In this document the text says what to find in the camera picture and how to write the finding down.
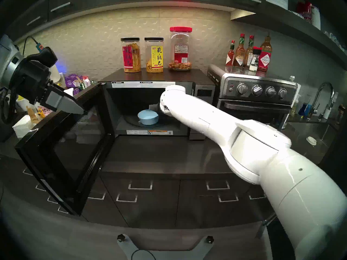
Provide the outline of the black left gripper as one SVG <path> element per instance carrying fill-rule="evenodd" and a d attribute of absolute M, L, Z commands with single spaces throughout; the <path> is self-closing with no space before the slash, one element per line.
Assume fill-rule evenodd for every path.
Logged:
<path fill-rule="evenodd" d="M 40 62 L 23 59 L 10 80 L 10 92 L 22 96 L 30 104 L 40 100 L 45 92 L 46 108 L 52 111 L 83 114 L 84 109 L 62 87 L 47 86 L 50 74 L 49 68 Z"/>

